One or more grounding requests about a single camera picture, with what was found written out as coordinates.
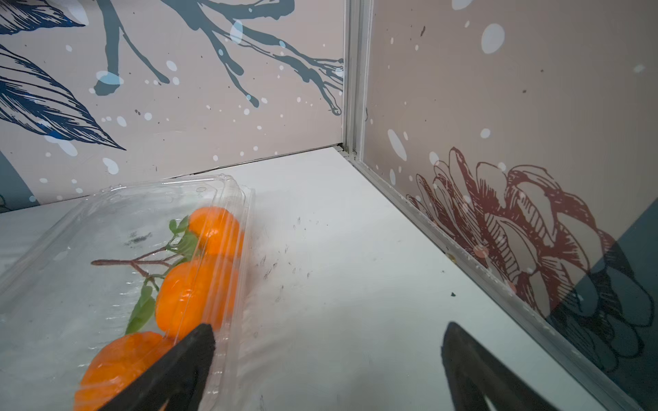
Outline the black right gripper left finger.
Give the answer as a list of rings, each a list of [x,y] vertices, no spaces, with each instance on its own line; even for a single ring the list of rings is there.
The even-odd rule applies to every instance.
[[[215,347],[211,325],[198,325],[100,409],[197,410],[214,360]]]

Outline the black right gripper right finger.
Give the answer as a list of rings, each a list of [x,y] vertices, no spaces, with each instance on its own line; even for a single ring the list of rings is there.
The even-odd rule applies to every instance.
[[[557,410],[455,322],[441,357],[456,410]]]

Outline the clear clamshell three oranges branch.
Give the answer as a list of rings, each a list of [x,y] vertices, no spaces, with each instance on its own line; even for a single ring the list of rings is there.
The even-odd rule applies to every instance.
[[[87,368],[111,342],[137,332],[183,340],[159,330],[155,306],[174,267],[211,256],[188,230],[202,207],[225,208],[244,232],[234,311],[213,330],[197,410],[232,409],[254,202],[252,188],[219,175],[110,188],[65,214],[1,277],[2,409],[73,410]]]

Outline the orange on branch near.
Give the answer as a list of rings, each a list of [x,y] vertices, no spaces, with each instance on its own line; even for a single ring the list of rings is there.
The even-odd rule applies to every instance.
[[[73,410],[98,410],[160,360],[174,342],[156,332],[137,332],[101,349],[75,392]]]

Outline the orange on branch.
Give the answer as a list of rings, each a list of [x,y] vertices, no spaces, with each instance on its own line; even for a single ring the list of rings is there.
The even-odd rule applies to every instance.
[[[156,332],[137,332],[101,349],[75,392],[73,410],[98,410],[160,360],[174,342]]]
[[[238,219],[223,207],[202,207],[190,215],[188,230],[208,255],[241,257],[244,232]]]
[[[184,338],[200,324],[220,330],[234,311],[238,274],[233,259],[215,255],[174,267],[156,299],[159,330],[171,338]]]

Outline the orange on branch middle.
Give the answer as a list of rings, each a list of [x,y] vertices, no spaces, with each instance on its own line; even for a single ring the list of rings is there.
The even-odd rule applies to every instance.
[[[200,324],[220,330],[234,311],[238,274],[233,259],[215,255],[174,267],[156,299],[159,330],[171,338],[184,338]]]

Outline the orange on branch far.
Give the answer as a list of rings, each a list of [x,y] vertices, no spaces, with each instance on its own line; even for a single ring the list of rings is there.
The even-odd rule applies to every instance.
[[[223,207],[202,207],[190,215],[188,230],[208,255],[241,257],[244,232],[238,219]]]

